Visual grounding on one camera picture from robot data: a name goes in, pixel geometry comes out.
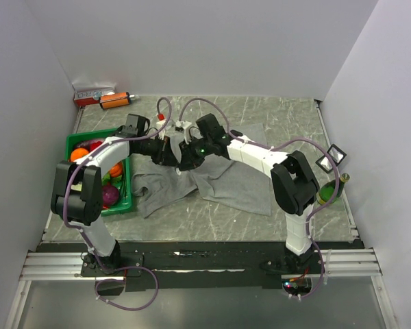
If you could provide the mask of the grey garment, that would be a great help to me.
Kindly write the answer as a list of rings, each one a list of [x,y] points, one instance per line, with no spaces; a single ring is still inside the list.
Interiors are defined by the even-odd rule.
[[[138,212],[148,217],[195,191],[204,200],[258,215],[272,214],[270,179],[254,168],[210,155],[197,169],[183,171],[148,160],[135,170],[132,195],[139,197]]]

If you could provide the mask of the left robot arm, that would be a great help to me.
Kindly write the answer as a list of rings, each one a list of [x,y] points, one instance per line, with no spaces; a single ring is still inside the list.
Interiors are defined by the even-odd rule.
[[[75,162],[61,161],[55,169],[51,211],[59,215],[65,226],[76,229],[84,239],[88,253],[97,267],[108,276],[118,273],[122,266],[119,243],[108,232],[101,211],[103,208],[102,177],[118,162],[130,155],[156,156],[162,140],[155,137],[163,132],[170,119],[153,134],[146,135],[147,119],[135,114],[87,156]]]

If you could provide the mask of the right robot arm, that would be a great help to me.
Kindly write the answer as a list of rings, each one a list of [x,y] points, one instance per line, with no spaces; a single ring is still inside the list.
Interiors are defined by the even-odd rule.
[[[304,154],[273,151],[241,132],[226,132],[213,114],[198,119],[196,126],[200,138],[190,133],[191,122],[175,122],[175,130],[184,134],[179,144],[179,170],[195,169],[202,165],[206,156],[213,154],[243,163],[269,178],[275,201],[286,216],[284,263],[291,272],[301,273],[314,253],[310,215],[319,191],[319,183]]]

